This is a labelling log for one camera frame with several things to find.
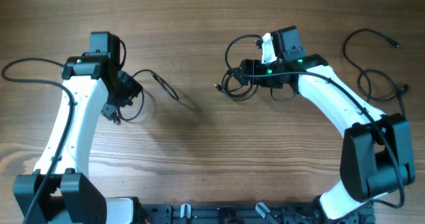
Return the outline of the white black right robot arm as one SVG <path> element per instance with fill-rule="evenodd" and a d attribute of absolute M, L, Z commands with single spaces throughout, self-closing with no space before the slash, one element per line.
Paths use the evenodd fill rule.
<path fill-rule="evenodd" d="M 343 138 L 339 182 L 317 196 L 301 220 L 337 223 L 356 217 L 362 222 L 362 208 L 383 203 L 388 193 L 403 194 L 416 178 L 404 113 L 386 114 L 359 97 L 321 55 L 306 53 L 295 26 L 257 37 L 256 46 L 261 59 L 245 59 L 232 70 L 240 85 L 290 86 L 316 105 Z"/>

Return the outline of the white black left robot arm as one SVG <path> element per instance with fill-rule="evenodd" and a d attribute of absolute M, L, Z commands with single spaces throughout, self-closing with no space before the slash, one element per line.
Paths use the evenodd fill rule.
<path fill-rule="evenodd" d="M 137 223 L 147 216 L 135 197 L 106 198 L 88 179 L 88 162 L 100 116 L 115 124 L 141 85 L 122 70 L 125 47 L 104 31 L 90 35 L 90 48 L 62 66 L 62 100 L 54 128 L 32 174 L 13 186 L 25 223 Z"/>

